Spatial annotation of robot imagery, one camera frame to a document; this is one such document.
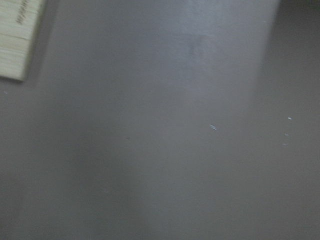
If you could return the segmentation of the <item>wooden cutting board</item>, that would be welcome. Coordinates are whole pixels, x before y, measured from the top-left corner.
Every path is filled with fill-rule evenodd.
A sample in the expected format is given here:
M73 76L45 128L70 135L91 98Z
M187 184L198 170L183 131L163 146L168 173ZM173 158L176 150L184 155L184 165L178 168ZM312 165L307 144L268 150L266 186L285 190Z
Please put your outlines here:
M45 0L0 1L0 76L23 82L28 74Z

